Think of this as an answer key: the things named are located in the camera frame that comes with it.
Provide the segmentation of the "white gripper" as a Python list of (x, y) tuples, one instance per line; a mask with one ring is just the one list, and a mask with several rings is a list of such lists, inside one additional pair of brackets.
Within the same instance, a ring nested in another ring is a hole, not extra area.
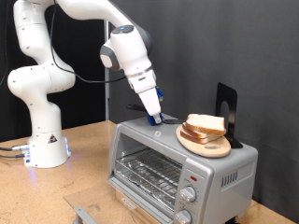
[(161, 117), (161, 106), (156, 91), (156, 80), (152, 70), (139, 76), (128, 77), (131, 88), (138, 94), (143, 106), (146, 108), (150, 116), (156, 124), (160, 124), (163, 119)]

